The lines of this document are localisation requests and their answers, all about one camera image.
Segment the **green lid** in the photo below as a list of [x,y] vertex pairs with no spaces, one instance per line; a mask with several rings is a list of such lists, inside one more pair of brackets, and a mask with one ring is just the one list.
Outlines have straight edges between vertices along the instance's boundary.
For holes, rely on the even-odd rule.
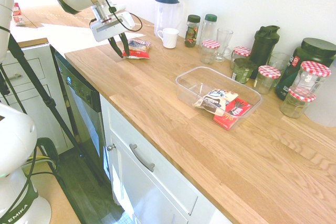
[[280,36],[277,34],[278,26],[262,26],[259,31],[256,32],[254,38],[264,44],[276,44],[279,41]]
[[250,61],[249,59],[246,58],[237,58],[234,60],[235,65],[237,65],[237,67],[239,68],[243,68],[243,69],[257,69],[258,66],[257,64],[255,64],[253,61]]
[[201,17],[191,14],[188,16],[188,21],[193,23],[199,23],[201,21]]
[[336,55],[336,45],[322,39],[304,38],[301,48],[317,56],[332,57]]
[[216,22],[217,21],[217,16],[214,14],[207,14],[205,15],[205,20],[210,21],[210,22]]

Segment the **white cabinet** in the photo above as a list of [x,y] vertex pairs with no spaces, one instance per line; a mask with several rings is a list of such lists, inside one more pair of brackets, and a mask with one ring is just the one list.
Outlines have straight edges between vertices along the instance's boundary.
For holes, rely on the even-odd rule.
[[[71,130],[70,120],[57,78],[50,45],[42,44],[39,46],[26,47],[23,49],[23,52],[43,87],[55,100],[58,112]],[[49,108],[44,104],[42,98],[20,64],[9,51],[3,62],[3,67],[9,78],[16,77],[11,83],[17,92],[19,99],[22,101],[27,114],[33,118],[37,126],[37,136],[50,138],[55,144],[59,154],[72,148],[73,145],[69,138],[65,135]],[[21,111],[12,92],[6,96],[6,98],[12,107]],[[1,95],[0,100],[5,103],[5,100]]]
[[112,189],[134,223],[231,223],[103,96],[100,99]]

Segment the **red checkered lid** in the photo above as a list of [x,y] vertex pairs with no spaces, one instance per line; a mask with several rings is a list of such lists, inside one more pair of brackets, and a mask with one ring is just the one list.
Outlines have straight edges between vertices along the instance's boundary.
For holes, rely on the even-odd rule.
[[206,48],[211,48],[211,49],[216,49],[220,47],[220,44],[212,39],[206,39],[205,41],[202,42],[202,45],[205,46]]
[[292,90],[292,87],[290,87],[288,89],[288,92],[295,97],[296,99],[300,100],[300,101],[304,101],[304,102],[312,102],[313,100],[316,99],[316,95],[313,95],[311,97],[306,97],[305,95],[307,95],[309,93],[308,89],[304,89],[304,88],[300,88],[300,89],[295,89],[295,92]]
[[260,66],[258,68],[259,73],[261,73],[263,76],[272,78],[272,79],[278,79],[281,75],[280,71],[274,67],[271,66]]
[[331,75],[331,70],[328,67],[314,61],[304,61],[301,64],[301,68],[304,71],[307,71],[320,77],[328,77],[329,75]]
[[235,52],[238,55],[246,56],[246,57],[251,54],[251,50],[246,47],[235,47],[233,49],[233,52]]

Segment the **butcher block counter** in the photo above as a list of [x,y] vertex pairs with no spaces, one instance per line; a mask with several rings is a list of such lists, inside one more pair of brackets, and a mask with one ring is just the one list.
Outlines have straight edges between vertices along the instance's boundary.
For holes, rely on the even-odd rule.
[[[22,11],[32,27],[88,27],[93,18],[90,10],[74,18],[56,6]],[[335,127],[305,115],[284,116],[282,101],[271,92],[238,128],[227,131],[176,96],[175,78],[205,66],[197,47],[185,47],[179,37],[176,48],[165,49],[145,21],[139,33],[152,43],[148,60],[121,59],[110,45],[65,57],[233,223],[336,223]],[[232,74],[228,61],[210,67]]]

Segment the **dishwasher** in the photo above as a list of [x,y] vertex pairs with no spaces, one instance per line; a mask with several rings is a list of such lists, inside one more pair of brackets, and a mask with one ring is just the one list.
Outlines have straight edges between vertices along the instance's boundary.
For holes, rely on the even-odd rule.
[[60,53],[55,52],[55,59],[75,138],[96,179],[110,183],[99,92]]

